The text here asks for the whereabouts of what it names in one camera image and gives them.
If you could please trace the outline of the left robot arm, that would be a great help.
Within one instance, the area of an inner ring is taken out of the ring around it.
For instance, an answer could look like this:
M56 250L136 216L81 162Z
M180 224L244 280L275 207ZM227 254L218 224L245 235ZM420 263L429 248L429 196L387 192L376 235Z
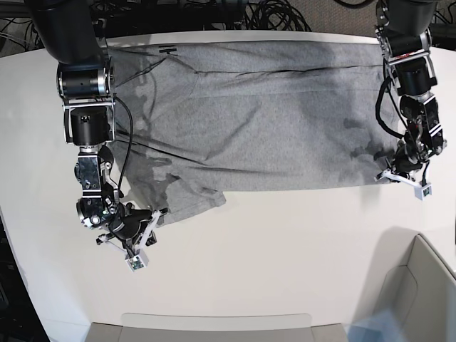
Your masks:
M398 147L387 171L410 178L446 147L432 87L437 85L429 26L436 1L378 1L375 33L383 55L385 80L380 93L394 89L405 133L396 133Z

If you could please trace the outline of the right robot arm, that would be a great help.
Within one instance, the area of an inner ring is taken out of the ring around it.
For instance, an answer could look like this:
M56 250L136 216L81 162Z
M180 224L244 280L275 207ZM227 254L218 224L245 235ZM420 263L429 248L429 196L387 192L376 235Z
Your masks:
M122 182L110 176L113 68L96 38L87 2L27 1L26 6L44 47L58 61L56 84L63 101L65 140L79 148L74 173L82 188L76 203L81 223L107 230L98 244L116 238L128 251L154 244L152 212L122 204Z

